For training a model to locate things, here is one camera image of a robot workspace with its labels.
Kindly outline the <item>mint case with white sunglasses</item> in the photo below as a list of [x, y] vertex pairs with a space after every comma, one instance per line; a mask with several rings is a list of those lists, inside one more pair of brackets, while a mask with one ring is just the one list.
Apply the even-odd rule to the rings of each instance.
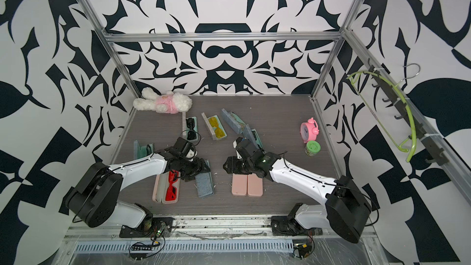
[[205, 161], [206, 168], [204, 172], [199, 173], [196, 177], [197, 195], [199, 198], [206, 198], [214, 194], [214, 184], [210, 169], [209, 160]]

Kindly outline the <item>pink case with red glasses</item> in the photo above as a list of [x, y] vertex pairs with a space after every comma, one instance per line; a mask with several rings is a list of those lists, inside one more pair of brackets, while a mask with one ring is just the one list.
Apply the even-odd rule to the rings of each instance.
[[156, 176], [152, 201], [160, 204], [175, 204], [180, 195], [180, 173], [169, 171]]

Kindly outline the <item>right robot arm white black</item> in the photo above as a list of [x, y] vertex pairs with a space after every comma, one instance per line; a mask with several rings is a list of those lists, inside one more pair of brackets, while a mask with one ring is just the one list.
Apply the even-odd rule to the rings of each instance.
[[223, 165], [228, 174], [255, 174], [262, 179], [289, 186], [322, 205], [300, 204], [291, 211], [293, 224], [306, 230], [331, 228], [342, 239], [357, 244], [372, 212], [371, 199], [352, 179], [314, 174], [285, 159], [284, 155], [256, 152], [253, 156], [228, 157]]

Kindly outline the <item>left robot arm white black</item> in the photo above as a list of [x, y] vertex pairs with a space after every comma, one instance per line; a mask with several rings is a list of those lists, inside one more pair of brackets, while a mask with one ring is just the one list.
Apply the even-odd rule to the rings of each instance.
[[120, 192], [143, 179], [170, 171], [179, 172], [185, 181], [209, 173], [206, 161], [193, 151], [190, 153], [188, 157], [167, 148], [127, 163], [110, 166], [94, 163], [65, 196], [65, 206], [90, 228], [121, 225], [146, 231], [145, 222], [152, 218], [150, 212], [138, 204], [120, 201]]

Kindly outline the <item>yellow glasses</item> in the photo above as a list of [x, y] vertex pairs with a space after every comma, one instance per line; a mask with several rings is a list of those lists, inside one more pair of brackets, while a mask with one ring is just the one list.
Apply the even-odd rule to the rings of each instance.
[[213, 128], [216, 138], [222, 139], [226, 137], [226, 134], [224, 130], [221, 128], [221, 124], [216, 116], [209, 118], [209, 123], [211, 127]]

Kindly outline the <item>grey-green case far left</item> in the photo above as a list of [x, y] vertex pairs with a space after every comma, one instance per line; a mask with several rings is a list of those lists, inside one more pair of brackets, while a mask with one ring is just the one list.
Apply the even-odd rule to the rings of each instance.
[[133, 143], [133, 158], [141, 159], [154, 153], [154, 143], [141, 145], [138, 140]]

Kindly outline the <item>beige case with yellow glasses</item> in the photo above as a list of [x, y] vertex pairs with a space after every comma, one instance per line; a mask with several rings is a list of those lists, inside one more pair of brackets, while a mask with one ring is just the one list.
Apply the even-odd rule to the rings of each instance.
[[207, 116], [203, 112], [201, 116], [210, 133], [211, 138], [214, 141], [220, 141], [228, 136], [227, 132], [224, 130], [224, 127], [217, 115]]

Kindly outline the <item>black sunglasses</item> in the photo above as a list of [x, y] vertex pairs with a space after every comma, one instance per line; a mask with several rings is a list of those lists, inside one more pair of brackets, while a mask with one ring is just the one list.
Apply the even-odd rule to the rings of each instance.
[[189, 141], [193, 141], [197, 139], [197, 134], [195, 131], [195, 120], [193, 118], [187, 118], [186, 119], [186, 127], [187, 127], [187, 139]]

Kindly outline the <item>pink alarm clock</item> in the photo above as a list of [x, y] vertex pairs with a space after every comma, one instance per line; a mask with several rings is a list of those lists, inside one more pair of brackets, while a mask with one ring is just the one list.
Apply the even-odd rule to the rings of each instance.
[[319, 130], [318, 123], [313, 117], [301, 123], [300, 134], [301, 134], [303, 143], [306, 144], [309, 141], [316, 141], [319, 133], [320, 133], [320, 130]]

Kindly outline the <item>white plush toy pink outfit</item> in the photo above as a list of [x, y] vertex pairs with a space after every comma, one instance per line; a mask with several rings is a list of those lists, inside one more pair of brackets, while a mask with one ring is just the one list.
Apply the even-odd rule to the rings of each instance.
[[167, 92], [159, 95], [152, 88], [142, 90], [142, 98], [133, 101], [133, 107], [139, 111], [152, 111], [159, 114], [178, 114], [188, 112], [193, 102], [182, 93]]

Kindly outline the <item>green clothes hanger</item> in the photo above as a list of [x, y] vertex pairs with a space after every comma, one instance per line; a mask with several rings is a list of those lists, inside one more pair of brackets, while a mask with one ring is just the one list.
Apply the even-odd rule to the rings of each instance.
[[369, 69], [359, 70], [347, 76], [354, 89], [354, 93], [359, 96], [366, 105], [380, 129], [386, 134], [393, 146], [400, 151], [397, 146], [403, 142], [410, 134], [410, 127], [405, 120], [396, 120], [399, 113], [391, 104], [384, 102], [387, 95], [382, 88], [374, 87], [377, 81], [369, 72]]

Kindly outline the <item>aluminium front rail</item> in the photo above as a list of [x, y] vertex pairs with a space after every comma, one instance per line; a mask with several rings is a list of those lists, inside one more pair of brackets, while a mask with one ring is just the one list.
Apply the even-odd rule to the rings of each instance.
[[[303, 234], [282, 234], [278, 225], [272, 224], [271, 214], [255, 215], [172, 215], [164, 236], [168, 240], [239, 240], [303, 238]], [[104, 225], [89, 228], [84, 223], [72, 224], [65, 241], [122, 240], [122, 227]]]

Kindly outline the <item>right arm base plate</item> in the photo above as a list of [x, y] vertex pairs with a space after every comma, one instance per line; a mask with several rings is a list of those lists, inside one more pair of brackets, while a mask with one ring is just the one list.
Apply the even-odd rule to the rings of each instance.
[[323, 230], [321, 228], [303, 228], [296, 220], [295, 213], [302, 206], [302, 203], [297, 203], [292, 208], [287, 216], [272, 216], [271, 228], [272, 234], [275, 236], [321, 236]]

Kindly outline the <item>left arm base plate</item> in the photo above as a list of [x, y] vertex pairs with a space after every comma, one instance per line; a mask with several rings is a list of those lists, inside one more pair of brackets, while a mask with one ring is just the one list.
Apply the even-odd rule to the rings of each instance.
[[123, 225], [119, 234], [120, 238], [156, 239], [170, 235], [174, 221], [173, 217], [156, 217], [144, 206], [140, 204], [137, 206], [145, 212], [143, 221], [137, 228], [130, 228], [126, 225]]

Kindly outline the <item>black wall hook rail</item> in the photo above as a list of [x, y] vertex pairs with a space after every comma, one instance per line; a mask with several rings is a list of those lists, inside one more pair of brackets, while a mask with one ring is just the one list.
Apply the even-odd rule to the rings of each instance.
[[369, 72], [377, 81], [374, 87], [382, 88], [388, 97], [384, 102], [391, 103], [397, 109], [399, 115], [395, 116], [395, 119], [405, 120], [410, 127], [408, 137], [397, 146], [400, 151], [408, 153], [406, 162], [411, 162], [416, 153], [418, 142], [421, 142], [431, 156], [431, 159], [426, 160], [427, 163], [436, 163], [440, 166], [447, 164], [449, 159], [445, 156], [445, 150], [434, 142], [432, 138], [433, 135], [425, 130], [422, 122], [417, 120], [417, 113], [411, 109], [412, 103], [410, 99], [407, 98], [406, 94], [400, 89], [402, 82], [415, 78], [420, 74], [421, 66], [417, 63], [405, 65], [405, 69], [410, 66], [416, 66], [417, 73], [413, 76], [406, 75], [397, 83], [389, 79], [389, 74], [386, 72], [385, 68], [375, 67], [372, 64], [368, 64], [368, 66]]

